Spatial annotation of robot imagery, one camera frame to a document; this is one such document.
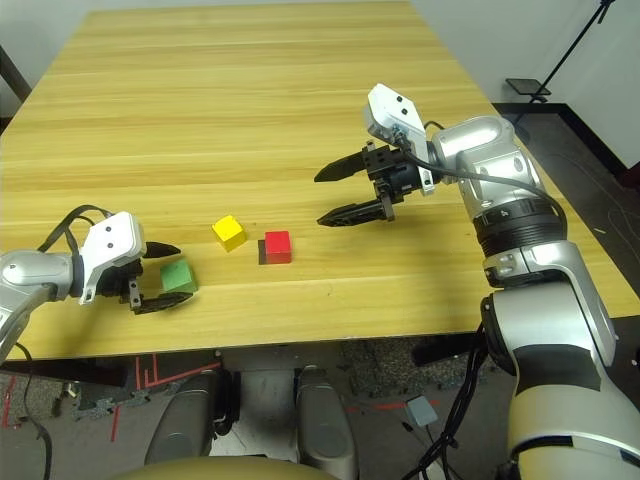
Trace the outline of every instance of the power cord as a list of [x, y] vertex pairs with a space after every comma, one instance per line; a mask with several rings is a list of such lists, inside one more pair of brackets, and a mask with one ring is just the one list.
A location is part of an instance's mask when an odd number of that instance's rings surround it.
[[473, 398], [478, 382], [478, 372], [487, 355], [488, 349], [484, 335], [484, 327], [481, 324], [476, 330], [473, 345], [469, 352], [464, 382], [456, 394], [451, 410], [449, 410], [449, 415], [447, 416], [442, 433], [420, 458], [418, 465], [407, 472], [407, 474], [402, 477], [402, 480], [409, 480], [418, 473], [422, 473], [423, 478], [428, 480], [427, 468], [438, 458], [442, 461], [442, 469], [446, 480], [453, 480], [450, 472], [451, 467], [447, 459], [447, 449], [451, 446], [455, 448], [458, 445], [455, 440], [455, 435], [471, 404], [471, 399]]
[[[435, 440], [433, 439], [433, 435], [431, 434], [431, 429], [429, 428], [429, 425], [425, 426], [425, 430], [427, 431], [427, 435], [429, 436], [429, 440], [431, 441], [431, 444], [433, 445], [435, 443]], [[456, 477], [458, 477], [458, 480], [464, 480], [464, 477], [462, 475], [460, 475], [451, 465], [447, 464], [447, 468], [449, 470], [451, 470]]]
[[435, 120], [429, 120], [428, 122], [426, 122], [424, 124], [424, 129], [426, 130], [427, 128], [429, 128], [431, 125], [433, 125], [434, 127], [436, 127], [438, 130], [444, 130], [444, 127], [442, 126], [441, 123], [436, 122]]
[[400, 146], [400, 149], [402, 150], [402, 152], [404, 153], [405, 158], [408, 158], [409, 160], [411, 160], [412, 163], [414, 163], [415, 165], [424, 168], [425, 170], [429, 170], [431, 172], [435, 172], [435, 173], [439, 173], [442, 176], [450, 176], [450, 177], [457, 177], [457, 178], [466, 178], [468, 180], [480, 180], [483, 182], [491, 182], [491, 183], [501, 183], [504, 185], [510, 185], [512, 187], [516, 187], [516, 188], [521, 188], [523, 190], [526, 190], [528, 192], [533, 193], [534, 195], [540, 197], [540, 198], [544, 198], [545, 200], [547, 200], [552, 206], [553, 209], [556, 211], [558, 218], [560, 219], [560, 223], [562, 224], [562, 236], [564, 238], [567, 237], [567, 232], [568, 232], [568, 223], [567, 223], [567, 214], [564, 212], [562, 205], [560, 205], [560, 203], [553, 198], [551, 195], [549, 195], [547, 192], [545, 192], [544, 190], [538, 188], [538, 187], [534, 187], [533, 185], [529, 185], [528, 183], [524, 183], [524, 182], [520, 182], [518, 180], [513, 180], [511, 178], [504, 178], [504, 177], [494, 177], [493, 175], [483, 175], [481, 173], [475, 173], [475, 172], [468, 172], [465, 170], [450, 170], [448, 168], [443, 168], [443, 167], [439, 167], [436, 165], [432, 165], [430, 163], [424, 162], [422, 160], [420, 160], [418, 157], [416, 157], [412, 152], [411, 149], [408, 148], [408, 145], [405, 142], [401, 142], [402, 145]]
[[47, 250], [49, 250], [51, 248], [51, 246], [54, 243], [56, 243], [58, 238], [60, 238], [60, 236], [62, 234], [64, 234], [66, 239], [67, 239], [67, 244], [69, 245], [69, 249], [71, 250], [71, 253], [77, 254], [78, 253], [78, 242], [76, 241], [75, 237], [73, 236], [73, 233], [71, 233], [71, 229], [69, 227], [71, 226], [71, 224], [73, 223], [73, 221], [76, 218], [81, 218], [81, 219], [83, 219], [85, 221], [88, 221], [89, 223], [93, 223], [93, 221], [91, 219], [89, 219], [89, 218], [85, 217], [84, 215], [82, 215], [83, 213], [85, 213], [87, 211], [92, 211], [92, 210], [102, 213], [102, 215], [104, 215], [105, 218], [108, 218], [111, 215], [113, 215], [109, 210], [105, 210], [104, 208], [96, 207], [95, 205], [80, 205], [79, 207], [76, 207], [73, 210], [71, 210], [62, 219], [62, 221], [58, 225], [56, 225], [56, 227], [51, 231], [51, 233], [49, 234], [47, 239], [44, 241], [44, 243], [38, 247], [38, 250], [40, 250], [41, 252], [46, 252]]
[[16, 347], [22, 350], [27, 362], [29, 362], [29, 377], [27, 379], [27, 385], [24, 387], [24, 395], [22, 397], [22, 403], [24, 404], [24, 410], [27, 413], [27, 419], [33, 423], [38, 431], [38, 438], [42, 438], [44, 442], [44, 452], [45, 452], [45, 460], [44, 460], [44, 474], [42, 478], [44, 480], [49, 480], [51, 476], [51, 460], [53, 458], [53, 442], [51, 441], [51, 435], [49, 435], [49, 431], [38, 422], [33, 415], [31, 415], [31, 411], [29, 410], [29, 404], [27, 403], [27, 394], [29, 393], [29, 387], [31, 386], [31, 379], [33, 378], [34, 373], [34, 365], [33, 358], [31, 357], [31, 353], [27, 350], [27, 347], [22, 345], [21, 343], [16, 342]]

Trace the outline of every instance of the wood grain tabletop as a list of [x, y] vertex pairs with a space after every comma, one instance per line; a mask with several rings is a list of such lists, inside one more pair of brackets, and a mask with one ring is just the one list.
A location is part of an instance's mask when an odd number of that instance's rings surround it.
[[[316, 223], [374, 197], [363, 174], [313, 177], [362, 148], [376, 83], [411, 98], [425, 121], [495, 114], [409, 4], [90, 14], [1, 137], [0, 248], [36, 248], [69, 210], [92, 203], [131, 212], [147, 240], [182, 248], [200, 289], [140, 316], [114, 298], [46, 304], [21, 342], [35, 358], [57, 358], [475, 329], [492, 289], [457, 187], [414, 193], [392, 223]], [[542, 177], [610, 314], [640, 313]], [[231, 253], [211, 230], [228, 214], [249, 236]], [[293, 263], [258, 265], [257, 242], [271, 230], [291, 232]], [[143, 293], [158, 292], [169, 261], [144, 262]]]

